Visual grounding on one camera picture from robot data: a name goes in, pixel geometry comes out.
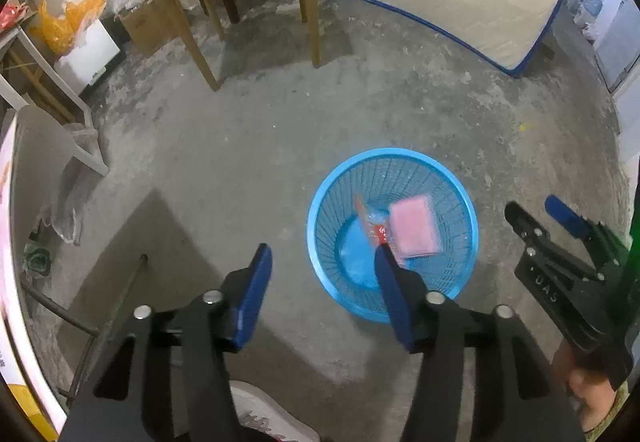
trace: silver bolt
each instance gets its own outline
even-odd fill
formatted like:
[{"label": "silver bolt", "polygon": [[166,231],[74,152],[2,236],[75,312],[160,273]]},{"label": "silver bolt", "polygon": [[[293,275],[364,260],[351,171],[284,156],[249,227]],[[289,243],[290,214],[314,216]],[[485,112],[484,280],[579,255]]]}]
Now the silver bolt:
[{"label": "silver bolt", "polygon": [[502,319],[509,319],[513,317],[513,309],[507,305],[498,305],[495,308],[495,313],[498,314],[498,317]]},{"label": "silver bolt", "polygon": [[146,319],[151,316],[151,307],[149,305],[140,305],[133,311],[133,317],[136,319]]},{"label": "silver bolt", "polygon": [[427,292],[426,298],[427,301],[432,305],[442,305],[446,299],[443,293],[437,292],[435,290]]},{"label": "silver bolt", "polygon": [[207,290],[202,295],[202,300],[207,305],[213,305],[214,303],[220,303],[224,297],[225,296],[219,290]]}]

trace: orange plastic bag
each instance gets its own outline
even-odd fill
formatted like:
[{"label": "orange plastic bag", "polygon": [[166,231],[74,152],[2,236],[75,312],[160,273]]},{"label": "orange plastic bag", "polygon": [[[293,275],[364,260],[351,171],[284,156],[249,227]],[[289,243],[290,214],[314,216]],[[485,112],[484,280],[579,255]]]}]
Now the orange plastic bag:
[{"label": "orange plastic bag", "polygon": [[74,30],[66,18],[54,18],[47,12],[47,2],[42,0],[38,6],[41,27],[31,27],[30,32],[40,38],[44,38],[49,48],[56,54],[64,54],[74,43]]},{"label": "orange plastic bag", "polygon": [[80,3],[69,2],[65,7],[66,20],[74,32],[84,31],[96,19],[100,18],[106,0],[82,0]]}]

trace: basket rim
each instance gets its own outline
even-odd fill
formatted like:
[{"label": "basket rim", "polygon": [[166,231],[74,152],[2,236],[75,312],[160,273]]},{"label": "basket rim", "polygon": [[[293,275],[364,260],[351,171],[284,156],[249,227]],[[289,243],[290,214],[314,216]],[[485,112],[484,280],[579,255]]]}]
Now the basket rim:
[{"label": "basket rim", "polygon": [[369,319],[381,323],[389,323],[388,314],[375,312],[368,308],[364,308],[363,306],[358,305],[357,303],[345,298],[340,293],[340,291],[338,291],[336,286],[331,282],[326,272],[322,268],[320,259],[318,257],[318,250],[316,248],[316,221],[320,212],[320,204],[322,203],[322,200],[324,199],[324,196],[326,195],[329,188],[332,186],[332,184],[334,184],[338,177],[345,173],[345,171],[347,171],[349,168],[353,167],[359,162],[362,162],[363,160],[382,156],[405,156],[413,158],[435,168],[445,178],[447,178],[449,182],[451,182],[455,191],[458,193],[460,200],[465,204],[466,212],[468,213],[471,222],[471,250],[465,266],[460,271],[460,280],[446,291],[446,295],[450,299],[455,298],[460,293],[462,288],[466,285],[466,282],[469,280],[471,273],[473,272],[474,265],[476,264],[476,258],[478,256],[479,227],[478,218],[476,217],[474,206],[471,203],[471,198],[469,197],[460,181],[448,168],[444,167],[440,162],[423,153],[405,148],[369,149],[348,158],[337,167],[335,167],[331,171],[331,173],[327,175],[327,177],[319,185],[318,189],[316,190],[316,194],[311,200],[311,205],[309,207],[309,212],[306,219],[306,250],[308,252],[309,259],[311,260],[311,265],[313,266],[316,276],[318,276],[322,287],[324,287],[327,293],[332,298],[334,298],[334,300],[343,308],[347,309],[353,314],[356,314],[357,316],[363,317],[364,319]]}]

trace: pink sponge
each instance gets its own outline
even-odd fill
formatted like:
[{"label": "pink sponge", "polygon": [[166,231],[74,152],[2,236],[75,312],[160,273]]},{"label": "pink sponge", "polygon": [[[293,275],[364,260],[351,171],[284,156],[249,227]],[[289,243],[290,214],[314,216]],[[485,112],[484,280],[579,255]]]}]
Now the pink sponge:
[{"label": "pink sponge", "polygon": [[406,257],[440,252],[438,225],[427,195],[398,200],[389,207],[389,225],[399,253]]}]

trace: yellow object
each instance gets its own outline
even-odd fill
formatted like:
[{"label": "yellow object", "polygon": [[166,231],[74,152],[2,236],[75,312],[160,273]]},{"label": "yellow object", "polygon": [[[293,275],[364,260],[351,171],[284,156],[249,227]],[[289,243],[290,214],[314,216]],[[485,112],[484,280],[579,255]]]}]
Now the yellow object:
[{"label": "yellow object", "polygon": [[64,54],[74,43],[74,30],[66,18],[54,18],[47,12],[47,1],[42,0],[38,6],[42,27],[31,28],[31,33],[44,36],[49,48],[56,54]]},{"label": "yellow object", "polygon": [[100,18],[106,0],[82,0],[80,3],[69,2],[65,6],[66,20],[74,32],[86,29]]},{"label": "yellow object", "polygon": [[24,411],[24,414],[29,417],[29,421],[40,432],[45,440],[47,440],[47,442],[58,440],[56,430],[50,426],[47,419],[45,419],[44,415],[41,414],[40,408],[38,408],[38,405],[36,404],[36,401],[34,400],[33,395],[31,395],[28,387],[23,384],[9,384],[9,390],[11,390],[12,395]]}]

